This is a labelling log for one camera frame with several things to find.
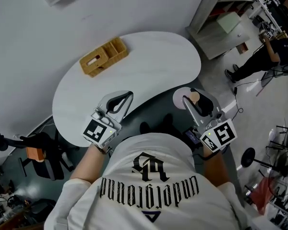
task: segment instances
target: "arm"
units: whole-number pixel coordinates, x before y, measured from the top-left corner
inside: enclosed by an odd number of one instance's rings
[[[212,153],[212,151],[205,144],[203,144],[203,146],[204,157],[207,157]],[[221,152],[213,156],[211,159],[204,161],[204,176],[215,187],[218,187],[226,182],[230,182]]]
[[[93,183],[100,177],[100,170],[104,159],[105,155],[92,144],[72,173],[71,179],[79,178]]]
[[[265,41],[265,45],[267,47],[267,51],[268,51],[268,54],[270,56],[271,61],[272,62],[280,62],[280,58],[279,58],[278,53],[274,53],[272,46],[270,44],[270,40],[269,40],[269,38],[267,38],[266,35],[264,35],[264,41]]]

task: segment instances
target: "wooden tray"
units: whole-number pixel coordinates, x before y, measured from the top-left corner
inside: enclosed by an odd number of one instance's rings
[[[85,74],[94,77],[127,55],[127,47],[116,37],[80,59],[80,65]]]

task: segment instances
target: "box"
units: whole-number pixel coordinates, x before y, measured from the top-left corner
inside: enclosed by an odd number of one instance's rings
[[[42,162],[45,159],[45,156],[44,156],[42,149],[27,147],[26,151],[27,151],[27,157],[29,159],[33,159],[33,160],[36,160],[38,162]]]
[[[216,21],[228,34],[240,23],[241,18],[237,15],[236,12],[230,12],[221,14],[220,16],[218,16]]]
[[[243,54],[244,52],[249,50],[245,43],[238,45],[236,48],[239,54]]]
[[[116,37],[80,59],[80,65],[85,74],[94,77],[127,55],[127,47]]]

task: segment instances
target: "white t-shirt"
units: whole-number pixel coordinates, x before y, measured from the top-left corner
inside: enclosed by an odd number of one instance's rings
[[[190,148],[159,133],[128,138],[93,184],[64,184],[46,230],[247,227],[232,183],[214,187],[195,172]]]

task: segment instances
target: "black pants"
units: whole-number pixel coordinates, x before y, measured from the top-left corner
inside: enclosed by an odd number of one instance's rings
[[[258,50],[251,58],[249,58],[247,62],[245,62],[245,64],[231,76],[233,80],[239,81],[252,75],[255,72],[268,71],[273,66],[275,66],[274,62],[271,61],[266,47],[263,47]]]

